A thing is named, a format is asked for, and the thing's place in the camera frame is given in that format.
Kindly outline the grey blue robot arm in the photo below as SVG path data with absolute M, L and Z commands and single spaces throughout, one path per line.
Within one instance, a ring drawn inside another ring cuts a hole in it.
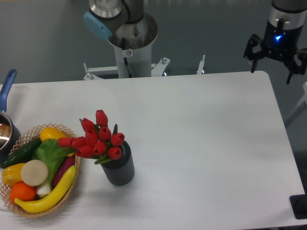
M 289 76 L 303 75 L 307 51 L 297 42 L 307 16 L 304 0 L 274 0 L 263 38 L 252 35 L 244 57 L 256 69 L 257 62 L 269 58 L 282 62 Z M 144 12 L 141 0 L 91 0 L 83 16 L 88 29 L 114 48 L 120 78 L 163 76 L 169 59 L 152 64 L 152 44 L 157 37 L 155 19 Z

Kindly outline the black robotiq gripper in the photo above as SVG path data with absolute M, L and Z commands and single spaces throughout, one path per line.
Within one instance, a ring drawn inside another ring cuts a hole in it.
M 273 60 L 286 62 L 286 67 L 289 74 L 286 84 L 290 83 L 293 75 L 304 75 L 307 68 L 307 49 L 303 48 L 297 50 L 297 42 L 301 34 L 301 26 L 294 29 L 277 28 L 270 22 L 267 22 L 264 39 L 262 40 L 258 35 L 253 34 L 247 42 L 244 58 L 251 63 L 251 73 L 254 73 L 259 60 L 263 56 Z M 260 44 L 261 49 L 254 52 L 253 49 Z M 300 65 L 295 61 L 297 56 Z

